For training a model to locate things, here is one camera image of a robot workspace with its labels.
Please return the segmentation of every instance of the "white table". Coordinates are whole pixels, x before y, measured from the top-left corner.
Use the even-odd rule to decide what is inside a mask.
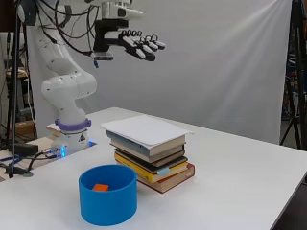
[[[101,229],[80,215],[78,178],[95,166],[114,163],[113,147],[100,123],[138,113],[111,108],[88,116],[96,147],[0,183],[1,229]],[[307,153],[225,134],[188,128],[186,155],[196,176],[161,195],[138,185],[138,210],[111,229],[268,230],[307,170]]]

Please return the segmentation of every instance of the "blue plastic bowl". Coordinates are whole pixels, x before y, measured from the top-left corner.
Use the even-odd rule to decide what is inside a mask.
[[[109,186],[108,192],[92,191],[96,184]],[[137,209],[136,174],[121,165],[105,165],[79,178],[81,215],[89,223],[110,226],[130,219]]]

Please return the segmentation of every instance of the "book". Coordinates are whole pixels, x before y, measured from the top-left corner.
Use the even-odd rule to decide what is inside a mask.
[[[178,137],[192,133],[182,127],[147,115],[102,124],[107,131],[152,149]]]
[[[185,135],[180,136],[176,139],[173,139],[171,141],[168,141],[166,143],[163,143],[161,145],[155,146],[151,149],[147,149],[146,147],[137,144],[135,142],[133,142],[132,140],[129,140],[125,137],[122,137],[116,133],[107,131],[106,135],[112,140],[112,141],[116,141],[117,143],[121,143],[122,145],[126,146],[127,148],[137,151],[143,155],[146,156],[153,156],[156,154],[159,154],[163,151],[166,150],[170,150],[173,149],[174,147],[178,147],[178,146],[182,146],[185,144]]]
[[[193,177],[195,175],[195,166],[192,164],[187,165],[187,170],[180,172],[178,174],[172,175],[170,177],[167,177],[165,179],[162,179],[160,181],[157,181],[155,183],[149,183],[146,179],[143,179],[142,177],[138,177],[138,182],[141,184],[144,184],[157,192],[164,194],[167,191],[175,188],[175,186],[181,184],[182,182],[188,180],[189,178]]]
[[[170,169],[166,169],[165,171],[161,172],[161,173],[151,173],[147,170],[144,170],[142,167],[139,167],[138,165],[135,165],[134,163],[130,162],[129,160],[127,160],[126,158],[118,155],[118,154],[114,154],[115,160],[117,162],[119,162],[122,165],[126,165],[130,168],[132,168],[133,170],[135,170],[135,172],[143,177],[144,179],[146,179],[147,181],[149,181],[150,183],[155,183],[156,181],[159,181],[161,179],[164,179],[166,177],[169,177],[173,174],[177,174],[177,173],[181,173],[182,171],[186,171],[187,170],[187,162],[183,162],[179,165],[173,166]]]
[[[166,156],[160,160],[157,160],[157,161],[154,161],[152,162],[151,164],[153,166],[156,166],[156,167],[160,167],[160,166],[164,166],[165,164],[169,163],[170,161],[174,160],[174,159],[177,159],[177,158],[180,158],[180,156],[183,156],[185,151],[184,151],[184,146],[182,146],[182,149],[181,151],[179,152],[176,152],[172,155],[169,155],[169,156]]]
[[[188,161],[188,158],[186,158],[185,156],[180,156],[179,158],[176,158],[163,166],[156,167],[156,166],[153,166],[151,163],[143,161],[135,156],[124,154],[119,149],[116,149],[115,153],[121,155],[122,157],[128,159],[132,163],[138,165],[139,167],[142,167],[144,170],[147,170],[151,173],[157,173],[163,170],[164,168],[172,168],[173,166],[176,166],[178,164]]]
[[[118,148],[124,152],[127,152],[131,155],[134,155],[144,161],[147,161],[149,163],[152,163],[152,162],[155,162],[155,161],[158,161],[158,160],[161,160],[167,156],[170,156],[170,155],[173,155],[175,153],[178,153],[179,151],[184,151],[184,146],[181,145],[181,146],[177,146],[177,147],[174,147],[172,149],[168,149],[166,151],[162,151],[160,154],[157,154],[157,155],[153,155],[153,156],[149,156],[149,155],[144,155],[134,149],[130,149],[129,147],[127,147],[125,144],[121,143],[121,142],[118,142],[118,141],[115,141],[115,140],[111,140],[111,143],[110,143],[112,146],[114,146],[115,148]]]

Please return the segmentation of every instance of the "tripod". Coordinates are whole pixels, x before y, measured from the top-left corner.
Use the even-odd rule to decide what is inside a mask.
[[[301,0],[294,0],[292,4],[290,32],[289,32],[289,45],[287,56],[287,78],[286,86],[290,101],[290,109],[292,113],[292,119],[284,134],[280,145],[283,145],[290,129],[294,126],[296,146],[299,150],[307,150],[307,130],[306,130],[306,100],[304,89],[307,89],[307,80],[304,78],[306,68],[306,41],[304,37],[304,8]],[[291,52],[291,38],[294,34],[295,39],[295,71],[297,76],[297,90],[298,90],[298,112],[299,112],[299,124],[300,124],[300,137],[298,132],[297,117],[295,112],[295,104],[293,99],[292,87],[291,87],[291,70],[290,70],[290,52]]]

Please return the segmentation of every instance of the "orange cube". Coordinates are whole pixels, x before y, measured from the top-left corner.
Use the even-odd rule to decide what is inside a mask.
[[[93,191],[96,192],[107,192],[108,191],[108,185],[103,184],[96,184],[93,188]]]

